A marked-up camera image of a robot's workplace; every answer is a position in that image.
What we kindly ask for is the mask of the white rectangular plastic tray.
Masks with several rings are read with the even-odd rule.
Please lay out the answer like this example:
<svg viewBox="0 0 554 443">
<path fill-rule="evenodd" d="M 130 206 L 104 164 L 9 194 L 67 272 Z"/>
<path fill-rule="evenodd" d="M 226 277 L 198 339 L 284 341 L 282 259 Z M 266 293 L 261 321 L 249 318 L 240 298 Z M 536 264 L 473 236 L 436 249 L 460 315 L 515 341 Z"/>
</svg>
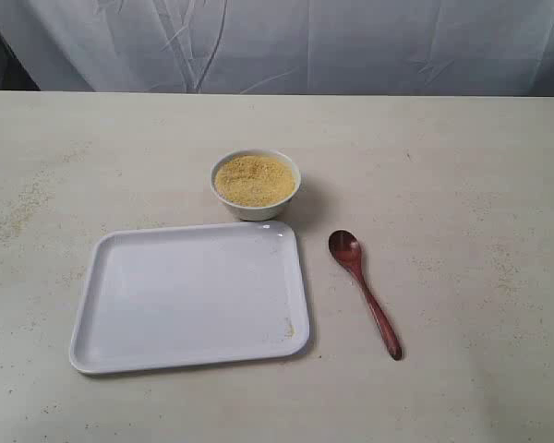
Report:
<svg viewBox="0 0 554 443">
<path fill-rule="evenodd" d="M 69 348 L 86 375 L 282 358 L 310 337 L 294 231 L 280 221 L 109 233 Z"/>
</svg>

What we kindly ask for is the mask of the dark red wooden spoon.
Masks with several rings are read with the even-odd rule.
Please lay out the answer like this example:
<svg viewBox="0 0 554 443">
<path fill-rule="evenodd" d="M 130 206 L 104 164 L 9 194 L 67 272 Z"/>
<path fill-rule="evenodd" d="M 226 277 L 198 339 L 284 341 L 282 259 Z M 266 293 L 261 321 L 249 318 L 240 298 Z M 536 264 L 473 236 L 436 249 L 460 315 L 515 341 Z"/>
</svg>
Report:
<svg viewBox="0 0 554 443">
<path fill-rule="evenodd" d="M 358 240 L 346 230 L 337 230 L 329 236 L 328 248 L 334 260 L 355 278 L 366 298 L 367 305 L 379 329 L 380 337 L 390 357 L 394 361 L 400 361 L 403 358 L 403 347 L 392 323 L 365 280 L 362 248 Z"/>
</svg>

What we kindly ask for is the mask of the white ceramic bowl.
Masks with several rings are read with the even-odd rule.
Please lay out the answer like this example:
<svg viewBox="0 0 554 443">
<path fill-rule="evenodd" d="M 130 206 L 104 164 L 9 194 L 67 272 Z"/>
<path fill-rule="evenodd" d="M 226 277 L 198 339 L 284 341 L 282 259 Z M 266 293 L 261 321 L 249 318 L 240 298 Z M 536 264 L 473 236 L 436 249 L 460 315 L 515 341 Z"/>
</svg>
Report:
<svg viewBox="0 0 554 443">
<path fill-rule="evenodd" d="M 218 171 L 218 169 L 226 162 L 232 160 L 234 157 L 239 156 L 245 156 L 245 155 L 258 155 L 258 156 L 267 156 L 272 157 L 277 160 L 280 160 L 287 166 L 289 166 L 294 174 L 295 180 L 296 180 L 296 187 L 294 193 L 286 198 L 285 200 L 282 200 L 281 202 L 268 206 L 268 207 L 261 207 L 261 208 L 252 208 L 252 207 L 243 207 L 238 206 L 236 204 L 231 203 L 230 201 L 224 199 L 216 190 L 214 185 L 214 178 Z M 272 219 L 279 215 L 285 207 L 291 202 L 297 191 L 299 190 L 301 186 L 301 173 L 299 171 L 299 168 L 297 165 L 287 157 L 286 155 L 277 152 L 277 151 L 271 151 L 271 150 L 240 150 L 236 152 L 231 152 L 225 156 L 223 156 L 220 160 L 216 162 L 216 164 L 211 169 L 211 190 L 213 194 L 224 204 L 226 208 L 228 208 L 233 215 L 235 215 L 237 218 L 244 220 L 244 221 L 253 221 L 253 222 L 260 222 L 265 221 L 268 219 Z"/>
</svg>

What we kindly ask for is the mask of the light blue backdrop cloth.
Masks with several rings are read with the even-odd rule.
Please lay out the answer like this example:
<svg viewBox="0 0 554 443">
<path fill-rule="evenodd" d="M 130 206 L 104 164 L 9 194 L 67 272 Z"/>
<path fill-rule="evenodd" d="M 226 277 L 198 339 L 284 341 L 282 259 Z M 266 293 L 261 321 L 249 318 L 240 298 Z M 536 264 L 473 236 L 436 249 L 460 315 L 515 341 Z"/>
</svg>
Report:
<svg viewBox="0 0 554 443">
<path fill-rule="evenodd" d="M 0 1 L 42 90 L 554 96 L 554 1 Z"/>
</svg>

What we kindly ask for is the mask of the yellow grain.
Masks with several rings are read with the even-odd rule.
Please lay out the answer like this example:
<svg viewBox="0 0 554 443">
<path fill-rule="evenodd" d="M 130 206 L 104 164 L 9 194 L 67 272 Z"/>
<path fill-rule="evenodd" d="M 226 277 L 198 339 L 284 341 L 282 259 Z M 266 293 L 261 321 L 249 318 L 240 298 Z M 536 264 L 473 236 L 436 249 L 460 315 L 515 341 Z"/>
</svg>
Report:
<svg viewBox="0 0 554 443">
<path fill-rule="evenodd" d="M 217 192 L 243 207 L 261 208 L 290 197 L 296 187 L 289 166 L 272 157 L 245 155 L 224 163 L 214 178 Z"/>
</svg>

